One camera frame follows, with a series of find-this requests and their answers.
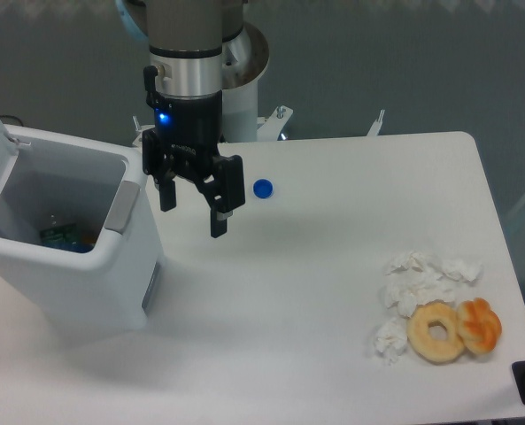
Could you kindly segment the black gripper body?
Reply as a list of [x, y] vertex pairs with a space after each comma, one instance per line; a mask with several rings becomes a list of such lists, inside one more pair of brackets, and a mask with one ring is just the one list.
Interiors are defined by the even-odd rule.
[[159, 93], [155, 66], [143, 69], [146, 103], [154, 112], [154, 128], [173, 161], [175, 175], [194, 182], [206, 177], [219, 155], [222, 136], [222, 92], [206, 97], [176, 98]]

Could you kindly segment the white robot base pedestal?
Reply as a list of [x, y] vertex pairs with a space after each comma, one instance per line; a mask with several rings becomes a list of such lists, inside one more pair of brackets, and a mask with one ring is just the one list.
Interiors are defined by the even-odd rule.
[[223, 43], [222, 128], [228, 143], [255, 142], [258, 132], [258, 85], [269, 62], [264, 35], [251, 23]]

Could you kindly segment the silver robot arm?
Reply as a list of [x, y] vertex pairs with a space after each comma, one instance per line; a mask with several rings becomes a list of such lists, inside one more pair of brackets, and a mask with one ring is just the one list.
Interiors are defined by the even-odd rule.
[[221, 143], [258, 138], [258, 83], [269, 62], [266, 38], [243, 17], [242, 1], [119, 1], [147, 37], [143, 69], [154, 125], [143, 132], [143, 171], [160, 208], [176, 206], [175, 178], [195, 184], [210, 207], [211, 235], [245, 202], [243, 160]]

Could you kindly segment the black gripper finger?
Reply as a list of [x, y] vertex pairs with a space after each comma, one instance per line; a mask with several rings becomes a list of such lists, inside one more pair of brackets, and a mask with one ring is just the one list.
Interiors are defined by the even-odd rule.
[[153, 178], [159, 193], [161, 211], [170, 211], [177, 205], [173, 161], [164, 149], [155, 131], [143, 132], [143, 172]]
[[224, 235], [228, 218], [245, 204], [243, 159], [238, 155], [215, 156], [207, 176], [196, 178], [195, 185], [210, 207], [211, 237]]

